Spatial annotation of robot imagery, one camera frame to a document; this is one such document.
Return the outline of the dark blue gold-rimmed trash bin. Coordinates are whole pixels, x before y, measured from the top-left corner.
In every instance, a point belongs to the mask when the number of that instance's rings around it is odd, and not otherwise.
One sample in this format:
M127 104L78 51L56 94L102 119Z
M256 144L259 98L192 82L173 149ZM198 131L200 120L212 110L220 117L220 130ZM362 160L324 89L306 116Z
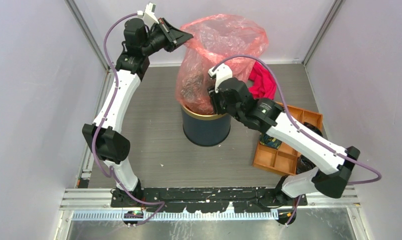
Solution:
M202 115L182 105L181 116L186 138L201 147L219 145L231 131L231 116L228 114Z

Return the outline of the red translucent trash bag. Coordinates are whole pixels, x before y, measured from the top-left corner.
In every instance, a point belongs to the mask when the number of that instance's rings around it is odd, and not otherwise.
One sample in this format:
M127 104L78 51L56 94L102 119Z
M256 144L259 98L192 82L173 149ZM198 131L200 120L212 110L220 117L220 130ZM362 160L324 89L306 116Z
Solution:
M212 115L207 89L215 85L215 80L208 71L234 56L226 65L234 77L246 82L255 62L242 56L260 57L269 46L267 32L253 20L233 14L199 18L180 29L193 38L184 44L186 52L177 74L176 100L196 114Z

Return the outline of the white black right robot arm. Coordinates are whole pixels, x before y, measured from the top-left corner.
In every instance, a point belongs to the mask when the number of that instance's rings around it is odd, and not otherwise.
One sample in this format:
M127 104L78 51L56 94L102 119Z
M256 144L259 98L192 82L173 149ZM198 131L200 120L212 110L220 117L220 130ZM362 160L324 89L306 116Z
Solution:
M217 114L228 114L245 127L282 141L315 165L301 174L281 177L273 191L277 203L288 205L294 198L314 192L333 199L342 196L354 168L345 157L356 161L357 148L337 147L297 122L275 101L254 99L246 84L235 77L214 80L207 92Z

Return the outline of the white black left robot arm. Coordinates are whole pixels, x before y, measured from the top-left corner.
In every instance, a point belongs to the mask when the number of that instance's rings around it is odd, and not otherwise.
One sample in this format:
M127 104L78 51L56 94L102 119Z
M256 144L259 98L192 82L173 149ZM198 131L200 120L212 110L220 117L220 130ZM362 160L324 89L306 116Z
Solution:
M121 22L124 22L122 52L113 63L107 41ZM149 57L162 49L171 53L193 37L162 17L147 24L135 14L120 18L105 34L103 50L113 73L113 82L99 114L91 124L84 124L82 134L95 164L105 177L114 179L114 191L123 195L124 202L130 207L137 207L144 194L128 159L131 143L121 134L124 116L150 65Z

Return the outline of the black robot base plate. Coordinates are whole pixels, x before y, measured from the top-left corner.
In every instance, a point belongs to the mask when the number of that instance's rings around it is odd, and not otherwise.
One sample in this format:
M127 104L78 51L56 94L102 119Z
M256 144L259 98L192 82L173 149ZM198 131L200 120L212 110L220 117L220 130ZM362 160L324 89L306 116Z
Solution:
M264 213L268 210L293 208L296 199L279 201L269 187L137 187L127 194L113 188L111 207L141 207L149 213L223 213L232 207L235 213Z

